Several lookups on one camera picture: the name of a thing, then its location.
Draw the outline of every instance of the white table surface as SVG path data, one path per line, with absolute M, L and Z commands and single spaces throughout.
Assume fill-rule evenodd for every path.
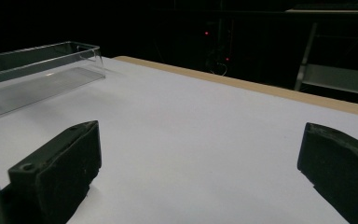
M 358 115 L 103 58 L 110 70 L 0 118 L 7 170 L 98 120 L 103 166 L 69 223 L 347 223 L 296 168 L 306 122 L 358 139 Z

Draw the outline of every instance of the clear plastic container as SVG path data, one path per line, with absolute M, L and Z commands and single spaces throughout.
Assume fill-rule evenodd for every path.
M 98 46 L 67 41 L 0 53 L 0 117 L 101 78 Z

